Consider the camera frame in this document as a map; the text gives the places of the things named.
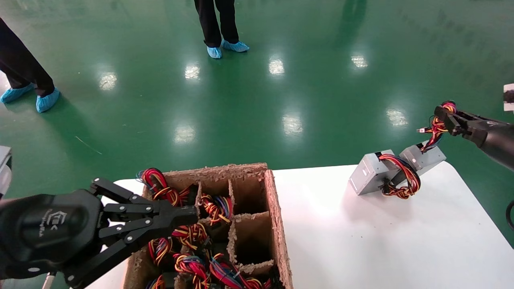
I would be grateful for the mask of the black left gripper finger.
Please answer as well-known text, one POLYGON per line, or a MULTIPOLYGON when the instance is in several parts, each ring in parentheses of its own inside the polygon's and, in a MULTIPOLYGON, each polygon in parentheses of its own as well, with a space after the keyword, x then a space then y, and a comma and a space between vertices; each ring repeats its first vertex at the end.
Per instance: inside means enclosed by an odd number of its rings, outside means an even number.
POLYGON ((139 251, 155 238, 170 236, 179 226, 193 225, 198 221, 196 216, 154 216, 128 222, 122 227, 121 233, 101 238, 94 235, 92 246, 102 248, 96 254, 88 253, 83 261, 72 260, 63 268, 66 283, 74 289, 84 289, 98 278, 125 261, 133 253, 139 251))
POLYGON ((198 213, 194 206, 175 207, 166 200, 148 200, 107 179, 92 181, 90 191, 114 203, 104 204, 106 218, 113 222, 129 222, 143 218, 159 217, 166 222, 197 222, 198 213))

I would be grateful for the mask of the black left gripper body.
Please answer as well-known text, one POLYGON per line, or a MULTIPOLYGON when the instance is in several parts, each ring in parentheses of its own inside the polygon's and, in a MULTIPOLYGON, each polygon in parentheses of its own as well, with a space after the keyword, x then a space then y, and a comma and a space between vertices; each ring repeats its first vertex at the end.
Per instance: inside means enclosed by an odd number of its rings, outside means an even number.
POLYGON ((104 205, 79 189, 1 200, 1 279, 52 271, 68 281, 96 281, 106 273, 98 236, 104 205))

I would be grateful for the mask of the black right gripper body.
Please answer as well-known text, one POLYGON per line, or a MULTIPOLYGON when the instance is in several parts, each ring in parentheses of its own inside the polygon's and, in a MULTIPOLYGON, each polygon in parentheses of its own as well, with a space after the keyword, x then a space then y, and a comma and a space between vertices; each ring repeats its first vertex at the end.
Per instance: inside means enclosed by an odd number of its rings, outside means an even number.
POLYGON ((479 123, 479 150, 509 170, 514 169, 514 128, 492 120, 479 123))

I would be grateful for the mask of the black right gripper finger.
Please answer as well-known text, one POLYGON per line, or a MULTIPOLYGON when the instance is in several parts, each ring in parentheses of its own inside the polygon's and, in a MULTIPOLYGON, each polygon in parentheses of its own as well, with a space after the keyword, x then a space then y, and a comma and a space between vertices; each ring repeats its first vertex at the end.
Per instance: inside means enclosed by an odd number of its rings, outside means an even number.
POLYGON ((435 108, 435 116, 442 121, 445 126, 467 126, 469 122, 486 122, 491 126, 499 123, 498 120, 485 118, 476 114, 467 113, 461 110, 451 110, 444 106, 437 106, 435 108))
POLYGON ((477 133, 475 128, 469 126, 469 124, 472 122, 469 122, 467 126, 445 126, 445 128, 452 136, 462 135, 462 137, 465 139, 480 139, 480 133, 477 133))

